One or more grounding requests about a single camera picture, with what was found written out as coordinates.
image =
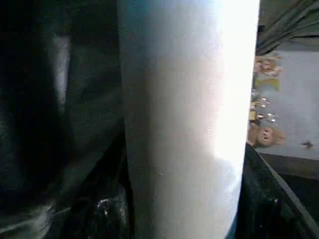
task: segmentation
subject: white cylinder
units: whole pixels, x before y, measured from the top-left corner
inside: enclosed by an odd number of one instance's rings
[[[137,239],[223,239],[240,191],[257,0],[118,0]]]

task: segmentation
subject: white tube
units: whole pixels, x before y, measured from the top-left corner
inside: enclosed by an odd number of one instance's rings
[[[137,239],[222,239],[246,142],[257,0],[118,0]]]

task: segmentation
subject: stuffed toy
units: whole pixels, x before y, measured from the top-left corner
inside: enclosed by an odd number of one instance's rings
[[[253,147],[272,147],[274,145],[284,144],[286,140],[285,133],[276,127],[267,127],[252,123],[248,131],[248,140]]]

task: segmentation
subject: dark fabric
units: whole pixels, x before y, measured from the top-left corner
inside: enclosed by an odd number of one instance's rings
[[[2,238],[35,207],[71,203],[124,124],[115,0],[4,1],[0,13]]]
[[[284,3],[274,5],[280,9],[274,10],[276,16],[270,13],[268,19],[263,18],[264,28],[258,34],[256,55],[265,55],[285,41],[319,44],[319,1],[293,0]]]

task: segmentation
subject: white pipe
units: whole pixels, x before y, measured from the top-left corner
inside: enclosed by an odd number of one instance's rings
[[[118,0],[137,239],[222,239],[246,142],[257,0]]]

